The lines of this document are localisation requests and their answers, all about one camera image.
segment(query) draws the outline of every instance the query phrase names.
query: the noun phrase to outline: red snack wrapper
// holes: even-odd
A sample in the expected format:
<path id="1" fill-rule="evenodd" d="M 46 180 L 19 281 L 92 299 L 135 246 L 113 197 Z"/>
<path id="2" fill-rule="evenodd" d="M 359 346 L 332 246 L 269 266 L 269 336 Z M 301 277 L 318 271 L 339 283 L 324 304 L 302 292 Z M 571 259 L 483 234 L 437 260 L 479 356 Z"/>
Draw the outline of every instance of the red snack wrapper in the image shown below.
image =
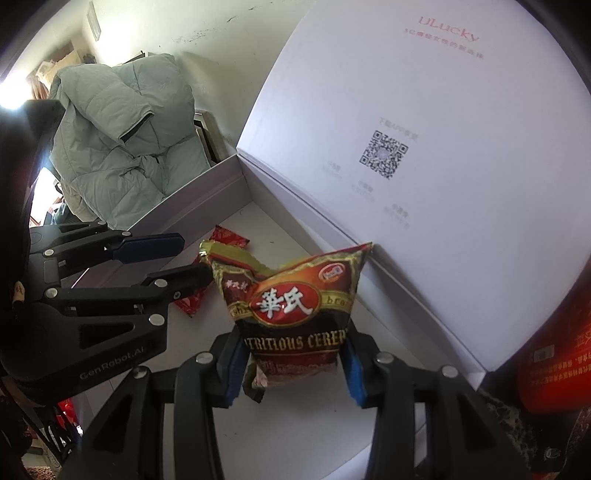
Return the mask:
<path id="1" fill-rule="evenodd" d="M 521 351 L 519 396 L 532 413 L 591 404 L 591 262 Z"/>
<path id="2" fill-rule="evenodd" d="M 248 242 L 250 241 L 248 238 L 244 238 L 243 236 L 238 235 L 237 233 L 228 230 L 222 226 L 216 225 L 213 229 L 212 235 L 209 237 L 210 240 L 223 243 L 225 245 L 233 245 L 235 247 L 246 248 Z M 198 263 L 201 261 L 201 257 L 197 257 L 193 263 Z M 201 302 L 205 296 L 206 290 L 209 288 L 200 288 L 195 291 L 195 293 L 191 296 L 186 298 L 176 300 L 174 303 L 175 305 L 180 308 L 183 312 L 185 312 L 189 316 L 195 315 L 195 313 L 199 310 L 201 306 Z"/>
<path id="3" fill-rule="evenodd" d="M 202 242 L 200 255 L 256 361 L 254 388 L 334 368 L 371 248 L 358 245 L 276 271 L 244 250 Z"/>

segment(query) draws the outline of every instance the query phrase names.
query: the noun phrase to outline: wall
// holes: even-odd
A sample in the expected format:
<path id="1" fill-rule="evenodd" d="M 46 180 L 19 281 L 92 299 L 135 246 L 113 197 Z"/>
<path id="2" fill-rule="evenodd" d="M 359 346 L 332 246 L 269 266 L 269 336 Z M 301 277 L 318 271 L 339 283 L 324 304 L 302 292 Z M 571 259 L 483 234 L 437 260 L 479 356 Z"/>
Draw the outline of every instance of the wall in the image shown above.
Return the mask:
<path id="1" fill-rule="evenodd" d="M 83 35 L 97 61 L 113 66 L 140 50 L 171 53 L 235 147 L 279 52 L 313 0 L 95 0 L 101 37 Z"/>

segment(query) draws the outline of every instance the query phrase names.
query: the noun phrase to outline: screw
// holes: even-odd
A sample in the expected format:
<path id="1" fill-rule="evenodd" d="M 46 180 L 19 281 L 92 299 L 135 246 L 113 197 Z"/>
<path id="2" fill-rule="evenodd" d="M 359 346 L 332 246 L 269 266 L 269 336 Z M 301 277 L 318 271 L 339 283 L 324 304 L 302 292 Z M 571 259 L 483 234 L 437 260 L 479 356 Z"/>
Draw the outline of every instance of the screw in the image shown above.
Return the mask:
<path id="1" fill-rule="evenodd" d="M 139 380 L 148 374 L 148 369 L 146 367 L 135 367 L 131 373 L 136 380 Z"/>
<path id="2" fill-rule="evenodd" d="M 198 364 L 207 365 L 213 362 L 213 355 L 210 352 L 198 353 L 195 357 Z"/>
<path id="3" fill-rule="evenodd" d="M 48 288 L 45 291 L 45 296 L 48 299 L 54 299 L 54 298 L 56 298 L 57 297 L 57 288 Z"/>
<path id="4" fill-rule="evenodd" d="M 152 315 L 150 315 L 148 317 L 148 320 L 155 327 L 159 327 L 161 325 L 164 325 L 164 317 L 162 315 L 160 315 L 159 313 L 153 313 Z"/>
<path id="5" fill-rule="evenodd" d="M 441 368 L 441 373 L 447 378 L 456 378 L 459 374 L 457 368 L 453 367 L 452 365 L 443 365 Z"/>
<path id="6" fill-rule="evenodd" d="M 390 352 L 378 352 L 378 354 L 375 356 L 375 360 L 379 364 L 389 365 L 394 362 L 394 355 L 392 355 Z"/>

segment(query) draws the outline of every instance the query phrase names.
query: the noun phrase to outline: green puffer jacket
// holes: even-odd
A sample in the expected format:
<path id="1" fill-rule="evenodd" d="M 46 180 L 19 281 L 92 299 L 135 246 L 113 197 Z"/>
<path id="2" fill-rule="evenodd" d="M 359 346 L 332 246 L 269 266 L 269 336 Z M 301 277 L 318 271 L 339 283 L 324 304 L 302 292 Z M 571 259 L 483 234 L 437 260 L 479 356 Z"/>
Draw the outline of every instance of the green puffer jacket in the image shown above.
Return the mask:
<path id="1" fill-rule="evenodd" d="M 66 109 L 50 160 L 82 221 L 127 230 L 209 169 L 193 95 L 172 55 L 64 68 L 49 98 Z"/>

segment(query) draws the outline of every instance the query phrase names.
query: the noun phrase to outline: blue gripper pad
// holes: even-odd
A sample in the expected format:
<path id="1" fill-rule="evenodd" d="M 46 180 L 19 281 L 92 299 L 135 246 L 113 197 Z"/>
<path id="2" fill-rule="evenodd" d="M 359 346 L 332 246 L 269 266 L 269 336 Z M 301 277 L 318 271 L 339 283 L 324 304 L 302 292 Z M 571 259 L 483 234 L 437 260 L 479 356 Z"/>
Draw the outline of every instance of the blue gripper pad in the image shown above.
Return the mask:
<path id="1" fill-rule="evenodd" d="M 349 339 L 340 348 L 339 353 L 345 378 L 347 379 L 347 386 L 349 387 L 349 394 L 359 407 L 363 407 L 367 399 L 367 392 L 363 386 L 363 369 Z"/>
<path id="2" fill-rule="evenodd" d="M 242 379 L 248 362 L 248 349 L 241 340 L 234 350 L 232 360 L 228 367 L 228 387 L 226 389 L 225 401 L 228 407 L 232 406 L 234 399 L 240 394 Z"/>
<path id="3" fill-rule="evenodd" d="M 113 250 L 113 259 L 127 264 L 154 258 L 176 257 L 183 248 L 184 238 L 179 233 L 130 237 L 126 238 L 117 250 Z"/>

